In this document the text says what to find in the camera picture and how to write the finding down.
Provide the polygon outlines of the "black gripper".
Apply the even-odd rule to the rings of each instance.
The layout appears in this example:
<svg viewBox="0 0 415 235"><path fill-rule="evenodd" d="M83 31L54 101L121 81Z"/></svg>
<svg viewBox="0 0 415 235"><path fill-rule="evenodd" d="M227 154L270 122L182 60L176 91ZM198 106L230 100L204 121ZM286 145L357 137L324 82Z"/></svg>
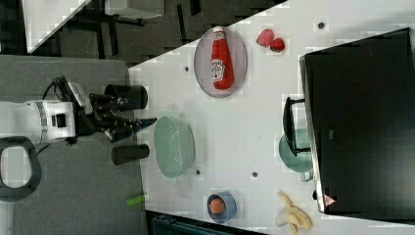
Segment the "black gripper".
<svg viewBox="0 0 415 235"><path fill-rule="evenodd" d="M123 118L117 116L117 105L127 103L125 98L106 95L86 95L77 83L69 82L64 76L53 79L53 91L62 102L69 102L73 108L75 133L65 139L73 145L81 136L102 132L114 143L119 137L128 137L157 122L156 117Z"/></svg>

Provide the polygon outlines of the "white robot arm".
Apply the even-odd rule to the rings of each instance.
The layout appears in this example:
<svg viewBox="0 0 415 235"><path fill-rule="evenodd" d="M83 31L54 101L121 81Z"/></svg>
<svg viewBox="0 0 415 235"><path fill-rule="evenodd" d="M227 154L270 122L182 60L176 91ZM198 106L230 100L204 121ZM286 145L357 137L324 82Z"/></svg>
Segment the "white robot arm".
<svg viewBox="0 0 415 235"><path fill-rule="evenodd" d="M121 117L120 112L143 110L148 93L141 85L108 85L102 94L87 95L82 87L60 76L46 88L57 98L1 103L1 136L21 137L34 145L104 133L112 143L151 126L154 117Z"/></svg>

